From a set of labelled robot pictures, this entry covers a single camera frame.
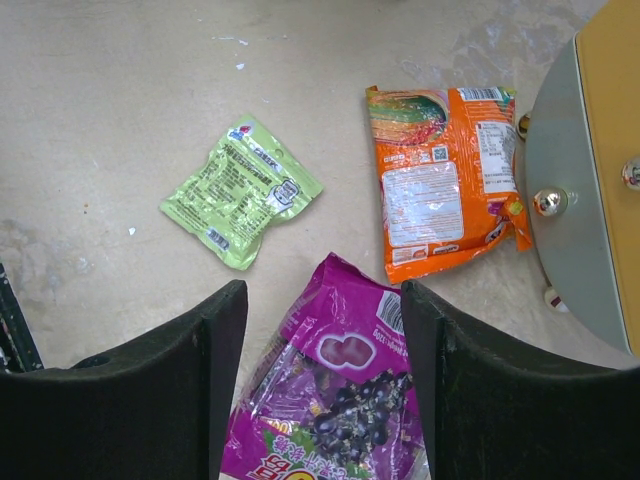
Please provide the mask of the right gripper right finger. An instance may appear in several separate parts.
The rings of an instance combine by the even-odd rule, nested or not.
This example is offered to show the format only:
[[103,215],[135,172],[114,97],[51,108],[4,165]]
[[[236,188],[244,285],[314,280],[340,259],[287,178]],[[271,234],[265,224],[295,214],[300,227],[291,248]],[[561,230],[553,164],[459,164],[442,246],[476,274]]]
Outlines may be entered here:
[[523,342],[416,281],[401,310],[434,479],[635,479],[639,371]]

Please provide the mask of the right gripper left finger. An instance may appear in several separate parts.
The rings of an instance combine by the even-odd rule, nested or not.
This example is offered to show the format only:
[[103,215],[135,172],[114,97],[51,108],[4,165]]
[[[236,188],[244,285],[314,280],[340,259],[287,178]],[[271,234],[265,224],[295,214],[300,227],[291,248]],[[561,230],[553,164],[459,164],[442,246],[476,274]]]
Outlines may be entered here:
[[215,479],[248,315],[233,280],[69,369],[1,377],[5,479]]

